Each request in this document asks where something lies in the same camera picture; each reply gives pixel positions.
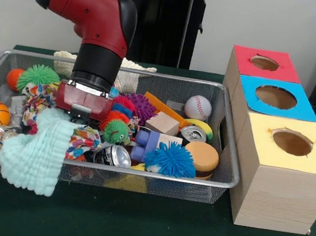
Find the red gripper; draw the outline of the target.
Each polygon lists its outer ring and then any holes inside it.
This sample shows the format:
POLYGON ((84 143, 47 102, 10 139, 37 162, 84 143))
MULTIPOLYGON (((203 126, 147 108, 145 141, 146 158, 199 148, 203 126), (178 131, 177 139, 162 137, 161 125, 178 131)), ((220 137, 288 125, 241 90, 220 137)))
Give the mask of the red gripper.
POLYGON ((72 122, 82 121, 91 127, 98 127, 105 121, 114 102, 107 92, 72 80, 60 82, 55 101, 59 109, 70 115, 72 122))

